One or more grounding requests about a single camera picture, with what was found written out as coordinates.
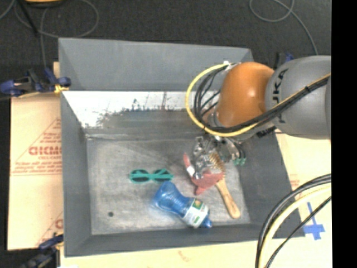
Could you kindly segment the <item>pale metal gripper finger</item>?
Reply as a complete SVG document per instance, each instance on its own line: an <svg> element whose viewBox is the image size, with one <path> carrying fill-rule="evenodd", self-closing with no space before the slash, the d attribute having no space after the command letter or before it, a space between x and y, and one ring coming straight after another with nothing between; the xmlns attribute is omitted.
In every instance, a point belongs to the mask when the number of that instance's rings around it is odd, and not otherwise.
<svg viewBox="0 0 357 268"><path fill-rule="evenodd" d="M208 157L199 157L195 159L196 170L206 170L210 167L211 162Z"/></svg>
<svg viewBox="0 0 357 268"><path fill-rule="evenodd" d="M196 171L195 167L190 165L186 168L187 173L189 174L189 176L193 179L202 179L203 178L203 174L200 173L199 171Z"/></svg>

